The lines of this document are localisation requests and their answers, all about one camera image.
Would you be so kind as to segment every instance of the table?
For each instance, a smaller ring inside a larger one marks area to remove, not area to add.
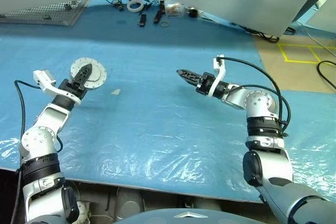
[[[106,83],[89,91],[59,134],[67,178],[221,199],[257,201],[243,179],[246,113],[197,94],[176,73],[213,72],[225,54],[263,63],[251,35],[197,19],[171,18],[167,28],[138,27],[138,14],[94,0],[73,27],[0,24],[0,167],[19,166],[20,105],[15,79],[33,83],[49,69],[58,84],[81,57],[101,62]],[[225,80],[269,86],[256,70],[226,63]],[[120,89],[119,95],[111,94]],[[27,127],[51,98],[22,88]],[[286,139],[295,181],[335,200],[335,95],[283,91],[292,108]]]

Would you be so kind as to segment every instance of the yellow tape line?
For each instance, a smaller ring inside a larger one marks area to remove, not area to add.
[[[317,59],[318,62],[320,62],[320,58],[318,57],[318,55],[314,52],[314,50],[311,47],[308,47],[309,50],[311,51],[311,53],[315,56],[315,58]]]
[[[303,45],[303,44],[285,44],[285,43],[278,43],[280,46],[289,46],[289,47],[312,47],[312,48],[323,48],[321,46],[314,46],[314,45]],[[326,47],[328,49],[336,49],[336,47]]]
[[[283,58],[285,59],[285,61],[289,61],[289,59],[287,58],[286,53],[285,53],[285,51],[283,50],[281,44],[278,44],[278,47],[279,47],[279,49],[280,49],[280,51],[281,51],[281,53],[282,53],[282,56],[283,56]]]
[[[294,62],[294,63],[307,63],[307,64],[317,64],[317,61],[307,61],[307,60],[285,60],[285,62]]]

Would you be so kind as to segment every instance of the tape roll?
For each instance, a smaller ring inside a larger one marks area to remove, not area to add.
[[[140,4],[138,8],[131,8],[134,4]],[[142,0],[131,0],[127,3],[127,10],[129,10],[132,13],[140,12],[143,9],[143,1]]]

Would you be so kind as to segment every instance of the metal plate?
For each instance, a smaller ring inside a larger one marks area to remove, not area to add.
[[[80,58],[76,60],[70,69],[70,76],[74,78],[78,71],[85,65],[92,64],[92,73],[85,82],[84,87],[87,89],[96,89],[106,81],[106,70],[102,64],[91,58]]]
[[[75,0],[0,14],[0,23],[72,26],[88,0]]]

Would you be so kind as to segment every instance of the perforated metal sheet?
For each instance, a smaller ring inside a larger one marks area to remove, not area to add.
[[[75,0],[0,14],[0,23],[72,26],[88,0]]]

